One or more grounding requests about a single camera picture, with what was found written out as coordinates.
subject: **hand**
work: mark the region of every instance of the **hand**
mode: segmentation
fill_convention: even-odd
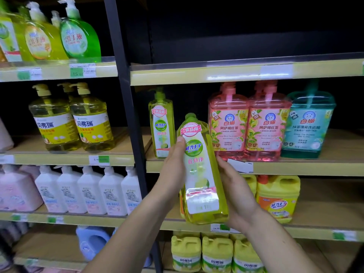
[[[186,168],[184,167],[183,158],[185,149],[186,141],[182,136],[179,136],[176,144],[169,150],[168,157],[163,163],[157,183],[152,190],[168,202],[175,199],[184,186]]]
[[[245,179],[221,157],[217,156],[221,181],[229,206],[227,224],[245,234],[252,225],[253,216],[261,210]]]

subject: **teal dish soap bottle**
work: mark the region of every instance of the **teal dish soap bottle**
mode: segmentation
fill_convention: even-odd
[[[60,24],[63,48],[69,58],[93,58],[85,62],[101,62],[99,38],[93,27],[81,20],[80,12],[75,7],[75,0],[59,0],[67,4],[67,17]]]
[[[318,91],[318,79],[311,79],[305,91],[287,96],[293,101],[283,140],[281,157],[315,159],[320,156],[332,112],[334,97]]]

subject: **forearm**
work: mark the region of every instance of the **forearm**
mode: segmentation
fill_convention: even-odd
[[[83,272],[140,272],[167,213],[165,200],[149,193]]]
[[[253,216],[246,236],[270,273],[321,272],[283,226],[262,209]]]

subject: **right hand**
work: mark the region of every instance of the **right hand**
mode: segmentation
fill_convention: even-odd
[[[261,211],[245,179],[221,157],[217,156],[221,181],[229,206],[229,227],[245,234],[253,223],[253,216]]]

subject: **price tag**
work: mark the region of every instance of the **price tag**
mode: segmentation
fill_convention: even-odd
[[[0,155],[0,165],[15,164],[14,155]]]
[[[63,216],[48,216],[47,221],[53,224],[64,224]]]
[[[234,169],[241,173],[251,174],[254,172],[253,163],[251,162],[241,162],[233,159],[228,159],[228,163],[232,165]]]
[[[89,155],[90,166],[109,166],[110,156],[108,155]]]
[[[261,79],[281,79],[293,77],[293,64],[262,65]]]
[[[38,259],[27,259],[25,261],[25,266],[36,266],[38,264]]]
[[[28,214],[12,214],[11,215],[12,221],[22,221],[28,222]]]
[[[216,224],[216,223],[210,224],[210,230],[211,230],[211,232],[240,234],[239,231],[237,231],[233,228],[229,228],[225,224]]]
[[[18,80],[42,80],[42,68],[22,68],[17,72]]]
[[[358,241],[356,231],[332,230],[332,237],[337,241]]]
[[[71,78],[95,78],[96,63],[76,63],[70,64]]]

